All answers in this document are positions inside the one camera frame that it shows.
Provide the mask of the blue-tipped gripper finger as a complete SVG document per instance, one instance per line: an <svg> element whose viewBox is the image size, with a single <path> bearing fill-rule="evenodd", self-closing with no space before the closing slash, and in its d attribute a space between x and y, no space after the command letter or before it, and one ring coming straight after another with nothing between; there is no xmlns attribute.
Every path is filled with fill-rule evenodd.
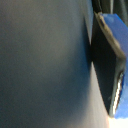
<svg viewBox="0 0 128 128"><path fill-rule="evenodd" d="M128 118L128 27L117 14L94 15L91 50L109 116Z"/></svg>

